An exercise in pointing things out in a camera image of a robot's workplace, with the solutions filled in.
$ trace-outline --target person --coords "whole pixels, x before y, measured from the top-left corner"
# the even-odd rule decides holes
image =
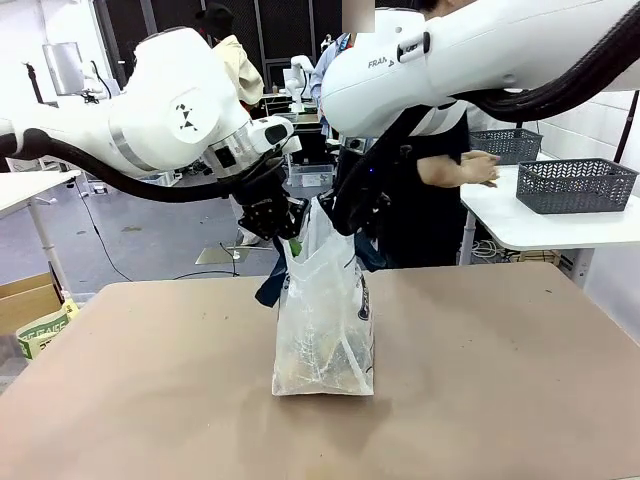
[[[196,14],[196,26],[201,33],[209,35],[215,43],[213,51],[224,62],[227,75],[236,87],[240,103],[250,111],[262,98],[264,82],[258,70],[253,66],[233,35],[234,15],[227,7],[219,3],[209,3],[207,9]],[[244,212],[233,197],[230,197],[231,209],[236,221]],[[256,245],[260,237],[239,227],[242,233],[242,245]]]
[[[473,1],[416,0],[414,6],[428,19]],[[377,225],[380,252],[389,268],[455,265],[466,217],[460,186],[495,186],[498,158],[469,152],[466,115],[445,133],[410,137],[406,144],[408,158],[399,162],[385,189],[391,205]]]
[[[311,87],[311,97],[318,106],[318,117],[320,119],[320,124],[322,125],[322,133],[327,137],[331,133],[331,128],[329,127],[329,122],[327,122],[327,119],[322,113],[322,79],[324,78],[325,73],[327,73],[327,69],[329,68],[329,65],[331,65],[331,62],[333,62],[342,52],[353,47],[356,41],[356,36],[357,34],[355,33],[343,33],[340,35],[338,39],[330,44],[320,56],[318,64],[311,74],[311,81],[309,82]]]

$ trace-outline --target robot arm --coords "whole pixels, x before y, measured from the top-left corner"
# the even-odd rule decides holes
[[[378,31],[378,16],[381,27]],[[478,0],[428,22],[417,12],[377,12],[376,34],[358,36],[324,77],[323,109],[340,133],[379,137],[338,186],[333,220],[353,233],[379,197],[402,142],[448,128],[456,99],[506,121],[546,118],[604,89],[640,87],[637,0]],[[0,115],[0,155],[53,155],[120,190],[151,200],[233,194],[246,226],[267,238],[296,235],[304,204],[282,189],[281,160],[293,126],[251,121],[222,62],[190,29],[136,49],[124,95],[82,112],[20,106]],[[292,62],[301,73],[310,62]],[[530,89],[512,94],[506,88]],[[186,166],[207,152],[218,182],[166,189],[131,178]]]
[[[281,187],[277,154],[299,146],[293,125],[282,117],[252,121],[224,64],[194,30],[152,36],[138,45],[136,58],[126,93],[112,100],[61,109],[3,105],[0,153],[52,155],[149,200],[190,202],[233,194],[248,212],[257,208],[279,215],[277,221],[255,215],[248,228],[267,238],[289,235],[295,222],[287,216],[291,202]],[[187,166],[203,154],[216,183],[168,189],[134,180]]]
[[[442,107],[456,98],[469,99],[498,119],[517,121],[518,104],[536,100],[543,93],[533,93],[537,89],[567,96],[569,85],[549,83],[581,64],[583,74],[573,82],[580,98],[551,102],[541,96],[537,103],[547,107],[520,108],[517,115],[520,120],[548,118],[603,89],[640,87],[637,10],[637,0],[477,0],[427,22],[418,12],[378,10],[376,33],[358,35],[355,48],[329,67],[322,108],[331,126],[348,137],[380,137],[404,109]],[[620,26],[633,11],[636,17]],[[618,40],[594,49],[616,25]],[[588,52],[593,62],[581,62]],[[631,68],[616,71],[623,60]],[[531,93],[526,102],[524,96],[510,103],[507,95],[498,100],[493,94],[487,101],[487,91],[505,88]]]
[[[309,77],[312,73],[313,65],[309,57],[298,55],[291,59],[291,77],[286,80],[285,88],[293,98],[291,111],[294,113],[304,112],[302,96],[309,87]]]

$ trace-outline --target person's arm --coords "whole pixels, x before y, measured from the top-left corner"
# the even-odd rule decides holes
[[[327,68],[329,68],[329,58],[330,56],[333,56],[333,53],[331,52],[332,49],[335,49],[335,44],[329,45],[329,48],[324,51],[320,56],[320,60],[318,60],[316,68],[311,74],[311,97],[313,97],[313,100],[318,106],[320,106],[320,97],[322,94],[322,79],[324,78],[324,74],[327,72]]]
[[[240,99],[247,105],[255,106],[260,103],[264,93],[264,81],[258,69],[247,57],[244,48],[240,48],[240,68],[238,72],[238,87]]]
[[[495,155],[480,151],[462,154],[460,165],[447,155],[422,158],[418,160],[418,174],[422,183],[435,187],[455,188],[467,183],[495,187],[498,160]]]

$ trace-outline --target person's hand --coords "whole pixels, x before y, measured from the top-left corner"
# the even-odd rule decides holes
[[[479,150],[463,153],[460,164],[465,183],[479,183],[496,188],[494,181],[500,177],[496,168],[498,161],[500,157]]]

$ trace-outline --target black cable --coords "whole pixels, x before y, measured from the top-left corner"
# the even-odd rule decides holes
[[[640,90],[636,90],[636,92],[633,94],[633,100],[631,101],[631,107],[629,108],[629,115],[627,115],[627,122],[625,123],[624,129],[622,130],[620,143],[618,143],[618,149],[616,150],[616,155],[613,159],[615,163],[620,163],[622,161],[622,155],[624,155],[624,150],[627,146],[627,142],[629,141],[629,134],[631,133],[631,127],[633,126],[633,120],[636,116],[636,109],[638,107],[639,96],[640,96]]]
[[[51,155],[85,170],[122,192],[145,200],[165,203],[198,202],[229,196],[236,187],[236,182],[216,182],[183,188],[151,185],[127,177],[84,150],[53,139],[46,132],[35,128],[24,132],[24,145],[20,153],[15,153],[17,146],[14,145],[17,145],[17,142],[13,133],[0,135],[0,155],[21,160]]]
[[[429,113],[431,107],[417,105],[404,110],[367,153],[345,175],[341,185],[335,185],[333,226],[348,236],[371,218],[384,187],[393,176],[394,160],[411,132]]]
[[[233,276],[237,277],[238,273],[236,272],[236,257],[234,257],[233,253],[231,253],[229,250],[226,249],[224,245],[222,245],[222,242],[220,242],[220,247],[222,247],[222,249],[225,252],[227,252],[227,254],[231,257],[231,263],[233,264]]]
[[[300,102],[302,103],[302,96],[304,95],[304,91],[307,89],[307,85],[309,83],[309,77],[307,76],[307,72],[302,70],[302,74],[304,75],[304,87],[302,89],[302,93],[300,94]]]
[[[467,100],[504,122],[542,120],[571,110],[604,90],[640,58],[640,2],[569,71],[546,85],[521,93],[466,92]]]
[[[194,275],[203,275],[205,273],[221,273],[221,274],[225,274],[225,275],[231,275],[232,277],[239,277],[240,274],[236,271],[236,259],[233,256],[233,253],[231,253],[229,250],[227,250],[227,248],[222,244],[222,242],[220,242],[220,246],[231,257],[231,262],[233,264],[233,272],[228,272],[226,270],[207,270],[205,272],[187,273],[186,275],[180,275],[179,277],[173,278],[172,280],[180,280],[181,278],[192,277]]]
[[[111,95],[111,90],[109,90],[109,87],[107,86],[107,84],[105,83],[104,80],[102,80],[102,77],[100,76],[100,74],[98,73],[98,66],[96,65],[96,62],[94,62],[93,60],[91,60],[91,63],[93,64],[93,69],[96,71],[96,77],[98,77],[98,80],[100,80],[100,82],[104,85],[104,88],[107,89],[107,93],[109,94],[109,99],[112,99],[113,96]]]
[[[180,280],[181,278],[193,277],[194,275],[205,275],[207,273],[224,273],[224,274],[227,274],[227,275],[232,275],[234,277],[239,277],[240,276],[237,273],[234,274],[233,272],[225,272],[224,270],[207,270],[207,271],[204,271],[204,272],[187,273],[186,275],[180,275],[179,277],[172,278],[172,280]]]
[[[98,227],[96,226],[96,222],[93,220],[93,215],[91,215],[91,210],[89,209],[89,205],[87,205],[87,201],[84,199],[84,196],[82,195],[82,192],[80,191],[80,187],[78,186],[78,182],[76,180],[74,180],[74,184],[76,186],[76,190],[78,190],[78,194],[80,195],[80,200],[82,200],[82,203],[84,204],[84,208],[87,209],[87,213],[89,214],[89,218],[91,219],[91,225],[93,225],[93,230],[96,232],[96,235],[98,236],[98,240],[100,240],[100,243],[102,244],[102,249],[104,250],[104,254],[107,256],[107,260],[109,260],[109,263],[111,264],[113,269],[122,278],[126,278],[127,281],[133,282],[133,280],[131,280],[124,273],[122,273],[120,270],[118,270],[118,268],[114,265],[113,260],[111,260],[111,256],[109,255],[109,252],[107,251],[107,246],[104,244],[104,240],[102,240],[102,235],[100,235],[100,232],[98,231]]]

